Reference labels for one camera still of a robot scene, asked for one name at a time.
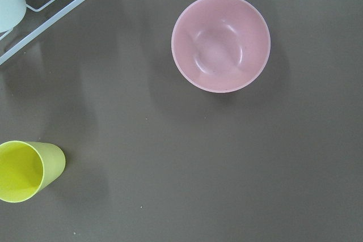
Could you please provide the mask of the small pink bowl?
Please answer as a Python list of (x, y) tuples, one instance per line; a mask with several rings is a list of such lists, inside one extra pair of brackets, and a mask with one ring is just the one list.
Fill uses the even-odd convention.
[(172, 57), (181, 75), (219, 94), (252, 83), (270, 51), (268, 25), (245, 0), (196, 0), (179, 15), (171, 35)]

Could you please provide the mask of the light green cup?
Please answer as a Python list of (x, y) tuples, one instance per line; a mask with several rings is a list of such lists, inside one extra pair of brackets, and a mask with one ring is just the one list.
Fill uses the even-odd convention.
[(25, 0), (1, 1), (1, 32), (6, 32), (20, 23), (26, 13)]

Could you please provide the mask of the yellow plastic cup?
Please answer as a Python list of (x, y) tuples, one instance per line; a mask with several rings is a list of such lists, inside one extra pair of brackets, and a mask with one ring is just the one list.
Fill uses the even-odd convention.
[(1, 200), (19, 203), (57, 179), (66, 166), (64, 152), (51, 143), (8, 141), (1, 144)]

